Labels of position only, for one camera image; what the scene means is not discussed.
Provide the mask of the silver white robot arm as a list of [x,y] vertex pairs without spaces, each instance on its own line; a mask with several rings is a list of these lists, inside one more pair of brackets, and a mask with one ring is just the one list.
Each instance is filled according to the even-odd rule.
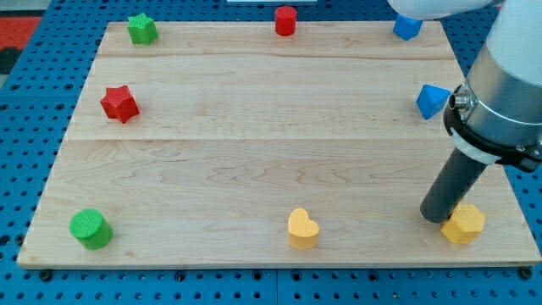
[[541,163],[541,1],[500,5],[444,124],[471,159],[532,172]]

